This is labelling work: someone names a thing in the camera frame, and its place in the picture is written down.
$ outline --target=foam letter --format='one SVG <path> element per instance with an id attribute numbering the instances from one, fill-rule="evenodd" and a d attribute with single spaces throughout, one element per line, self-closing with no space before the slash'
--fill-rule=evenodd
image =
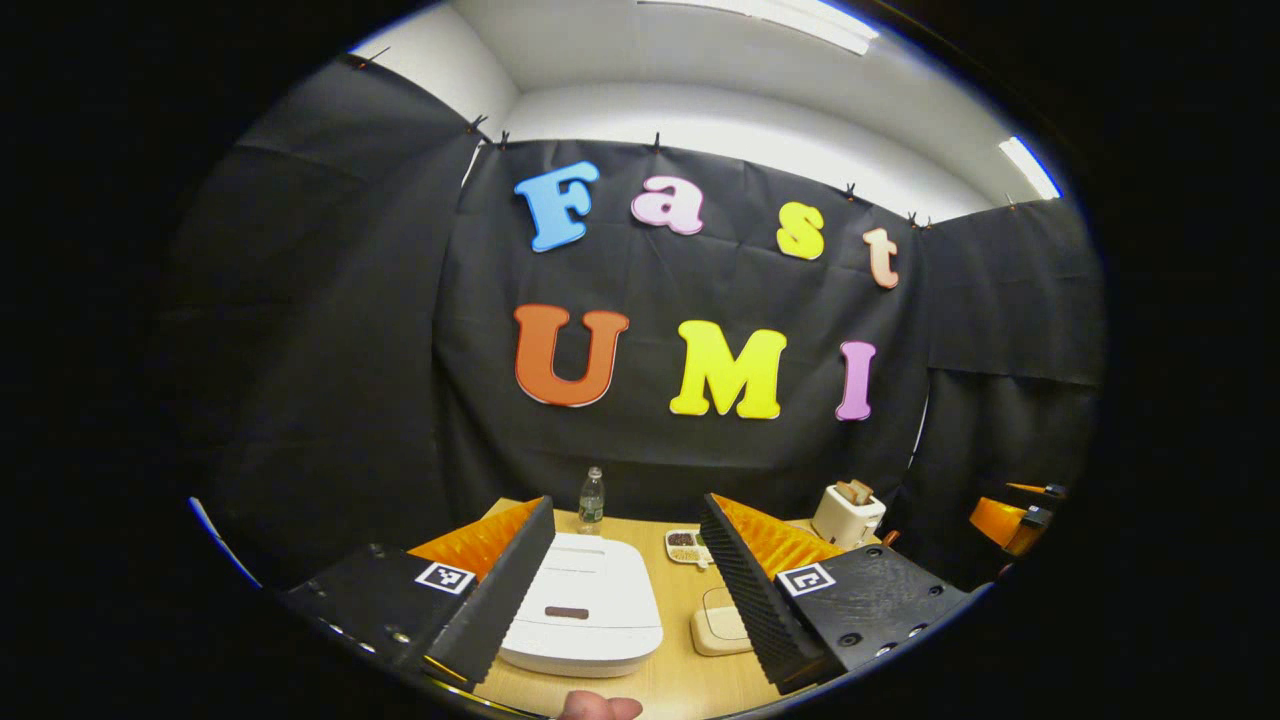
<path id="1" fill-rule="evenodd" d="M 872 406 L 867 404 L 867 383 L 872 374 L 872 357 L 876 356 L 876 346 L 869 342 L 846 342 L 840 346 L 845 355 L 845 400 L 836 407 L 836 418 L 840 420 L 865 420 L 872 415 Z"/>
<path id="2" fill-rule="evenodd" d="M 568 324 L 568 311 L 552 305 L 516 307 L 520 340 L 516 343 L 516 382 L 530 397 L 547 405 L 581 407 L 604 397 L 613 382 L 613 357 L 618 334 L 631 322 L 626 315 L 593 310 L 582 315 L 582 324 L 591 331 L 586 356 L 586 373 L 577 382 L 556 375 L 556 336 Z"/>
<path id="3" fill-rule="evenodd" d="M 591 195 L 579 181 L 595 182 L 600 170 L 582 160 L 566 168 L 521 181 L 516 193 L 529 201 L 529 211 L 534 215 L 534 252 L 545 252 L 553 247 L 567 245 L 586 234 L 586 224 L 568 217 L 572 208 L 577 215 L 591 211 Z"/>
<path id="4" fill-rule="evenodd" d="M 667 225 L 671 232 L 694 234 L 703 229 L 698 213 L 703 209 L 703 191 L 696 184 L 667 176 L 654 176 L 644 181 L 644 188 L 652 192 L 636 195 L 631 201 L 631 214 L 641 223 Z M 657 192 L 675 190 L 673 195 Z"/>
<path id="5" fill-rule="evenodd" d="M 822 213 L 804 202 L 787 202 L 778 210 L 778 250 L 786 255 L 813 260 L 822 255 Z"/>
<path id="6" fill-rule="evenodd" d="M 863 242 L 872 246 L 872 277 L 886 290 L 897 287 L 897 273 L 890 269 L 888 256 L 897 255 L 897 243 L 890 242 L 884 228 L 863 233 Z"/>
<path id="7" fill-rule="evenodd" d="M 778 360 L 787 338 L 777 331 L 755 331 L 748 338 L 742 352 L 733 359 L 719 325 L 707 320 L 685 320 L 680 324 L 680 337 L 689 346 L 685 356 L 685 379 L 680 395 L 671 401 L 671 411 L 677 415 L 705 415 L 708 407 L 703 396 L 704 383 L 712 388 L 716 411 L 728 413 L 737 404 L 740 418 L 772 420 L 782 413 L 778 406 Z"/>

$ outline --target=orange foam pad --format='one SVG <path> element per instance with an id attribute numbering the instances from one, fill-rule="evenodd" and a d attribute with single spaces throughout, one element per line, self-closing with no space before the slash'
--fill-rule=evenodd
<path id="1" fill-rule="evenodd" d="M 1014 534 L 1018 533 L 1018 525 L 1021 523 L 1024 515 L 1027 515 L 1027 511 L 1021 507 L 1014 507 L 1012 505 L 983 497 L 978 500 L 973 514 L 969 515 L 969 523 L 982 530 L 982 534 L 991 538 L 996 544 L 1005 547 L 1014 539 Z"/>
<path id="2" fill-rule="evenodd" d="M 476 574 L 477 583 L 484 582 L 485 575 L 493 570 L 494 562 L 507 550 L 511 539 L 516 537 L 520 528 L 534 514 L 534 507 L 541 501 L 543 498 L 539 497 L 503 510 L 497 515 L 481 518 L 470 525 L 463 525 L 452 533 L 420 544 L 408 553 L 470 570 Z"/>
<path id="3" fill-rule="evenodd" d="M 794 528 L 754 507 L 748 507 L 716 493 L 712 493 L 712 498 L 732 523 L 733 529 L 737 530 L 769 580 L 773 580 L 773 577 L 783 570 L 820 562 L 845 552 L 819 537 Z"/>

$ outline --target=water bottle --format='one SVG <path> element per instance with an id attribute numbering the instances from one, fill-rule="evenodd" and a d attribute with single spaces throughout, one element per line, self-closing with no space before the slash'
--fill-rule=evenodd
<path id="1" fill-rule="evenodd" d="M 577 496 L 577 519 L 582 521 L 584 533 L 596 532 L 604 519 L 604 474 L 599 468 L 586 471 L 586 482 Z"/>

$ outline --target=ceiling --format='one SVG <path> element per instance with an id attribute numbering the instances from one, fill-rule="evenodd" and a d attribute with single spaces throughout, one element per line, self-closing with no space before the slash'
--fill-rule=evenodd
<path id="1" fill-rule="evenodd" d="M 692 83 L 810 108 L 928 158 L 992 205 L 1039 196 L 997 145 L 1016 135 L 975 92 L 877 28 L 865 55 L 732 13 L 635 0 L 453 0 L 521 92 Z"/>

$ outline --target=finger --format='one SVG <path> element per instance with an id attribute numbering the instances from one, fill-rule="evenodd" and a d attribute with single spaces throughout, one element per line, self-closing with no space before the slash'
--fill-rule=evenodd
<path id="1" fill-rule="evenodd" d="M 644 712 L 640 701 L 630 697 L 611 697 L 609 707 L 613 710 L 613 720 L 634 720 Z"/>
<path id="2" fill-rule="evenodd" d="M 557 720 L 612 720 L 613 710 L 603 696 L 589 691 L 571 691 L 564 696 L 564 710 Z"/>

